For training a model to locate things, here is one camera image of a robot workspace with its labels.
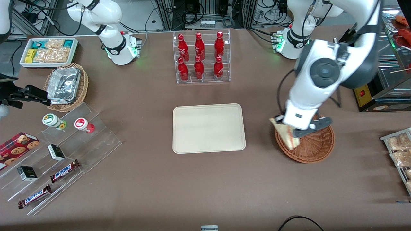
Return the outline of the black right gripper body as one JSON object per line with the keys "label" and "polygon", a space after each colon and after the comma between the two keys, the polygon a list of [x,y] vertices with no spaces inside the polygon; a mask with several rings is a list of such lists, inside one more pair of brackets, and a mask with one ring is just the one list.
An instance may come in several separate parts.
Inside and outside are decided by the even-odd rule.
{"label": "black right gripper body", "polygon": [[22,88],[17,87],[14,83],[18,79],[5,74],[0,75],[0,101],[5,106],[22,109],[22,102],[20,102],[23,98]]}

